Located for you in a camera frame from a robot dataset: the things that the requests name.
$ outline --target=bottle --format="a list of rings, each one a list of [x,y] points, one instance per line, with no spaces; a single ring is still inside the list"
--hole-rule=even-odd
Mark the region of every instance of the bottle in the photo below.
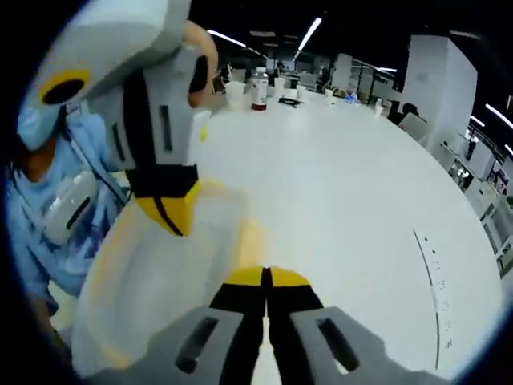
[[[267,108],[267,85],[269,76],[265,67],[258,67],[251,78],[251,109],[263,111]]]

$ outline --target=white table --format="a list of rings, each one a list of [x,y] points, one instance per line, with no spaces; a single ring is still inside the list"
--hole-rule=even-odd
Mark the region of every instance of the white table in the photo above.
[[[341,307],[383,338],[387,354],[402,365],[435,372],[438,356],[437,373],[451,377],[493,330],[501,287],[478,218],[437,161],[369,108],[341,100],[329,106],[322,95],[310,93],[298,108],[270,100],[267,111],[221,111],[209,123],[207,141],[192,149],[192,159],[200,178],[221,180],[248,194],[249,217],[264,232],[264,252],[254,262],[305,275],[325,306]],[[131,237],[137,231],[132,229]],[[155,242],[141,242],[120,247],[130,255],[130,247],[139,247],[139,253],[149,253],[141,245],[157,247]],[[115,258],[125,257],[116,253]],[[133,268],[129,278],[114,268],[102,274],[115,264],[107,259],[102,253],[87,278],[75,347],[84,344],[85,334],[115,333],[120,320],[114,313],[107,316],[110,329],[99,330],[95,312],[84,310],[85,303],[89,311],[95,306],[91,295],[101,291],[101,285],[126,286],[127,279],[162,275],[149,269],[137,274]],[[174,290],[166,301],[186,311],[192,304],[185,303],[189,298],[180,285],[186,287],[192,280],[192,270],[187,261],[180,264],[180,270],[166,272]],[[134,297],[126,294],[110,304],[130,303],[132,312],[124,311],[135,319],[132,338],[139,337],[137,326],[142,334],[151,329],[151,312],[159,309],[155,301],[147,303],[148,288],[136,286],[144,290],[146,300],[127,290]],[[204,285],[198,288],[195,304],[208,298]],[[150,312],[141,315],[145,306]],[[170,321],[175,316],[169,314]],[[92,344],[87,352],[95,349]],[[87,361],[90,356],[81,357],[78,350],[75,354],[75,366],[85,371],[105,365]],[[265,354],[256,367],[256,383],[277,383],[270,350]],[[119,358],[116,364],[128,365],[127,360]]]

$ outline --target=ceiling light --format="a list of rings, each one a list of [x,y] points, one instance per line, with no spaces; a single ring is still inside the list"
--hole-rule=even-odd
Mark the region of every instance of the ceiling light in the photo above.
[[[504,121],[505,124],[507,124],[508,126],[510,126],[511,128],[513,128],[513,123],[510,122],[506,116],[504,116],[503,114],[501,114],[500,112],[498,112],[496,109],[494,109],[490,104],[487,104],[487,108],[492,111],[494,114],[496,114],[500,119],[502,119]]]
[[[472,115],[471,115],[471,119],[472,119],[473,121],[475,121],[477,124],[479,124],[481,127],[484,127],[484,123],[483,123],[481,120],[479,120],[479,119],[475,118],[475,117],[474,117],[474,116],[472,116]]]
[[[264,32],[264,31],[260,31],[260,30],[251,30],[251,31],[249,31],[249,33],[252,36],[256,36],[258,38],[275,38],[276,37],[276,34],[272,31]]]
[[[306,43],[308,42],[308,40],[310,39],[310,36],[312,36],[313,32],[315,32],[315,30],[317,29],[317,27],[319,26],[319,24],[321,24],[322,22],[322,19],[321,18],[316,18],[312,25],[310,26],[310,28],[308,29],[308,32],[306,32],[306,35],[305,37],[303,38],[303,41],[301,42],[301,44],[299,45],[299,48],[297,49],[298,51],[302,51],[303,48],[305,48],[305,45]]]
[[[232,42],[232,43],[235,43],[236,45],[238,46],[241,46],[241,47],[246,47],[246,45],[244,43],[241,43],[241,42],[238,42],[236,41],[235,39],[233,38],[229,38],[228,36],[224,35],[224,34],[220,34],[219,32],[216,32],[214,30],[208,30],[207,31],[209,34],[213,34],[214,36],[217,36],[219,38],[222,38],[224,40],[228,40],[229,42]]]

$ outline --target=face mask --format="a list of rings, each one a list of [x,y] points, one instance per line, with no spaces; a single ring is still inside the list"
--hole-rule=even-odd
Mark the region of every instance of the face mask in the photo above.
[[[42,109],[25,107],[18,115],[18,135],[29,151],[41,148],[50,139],[60,106]]]

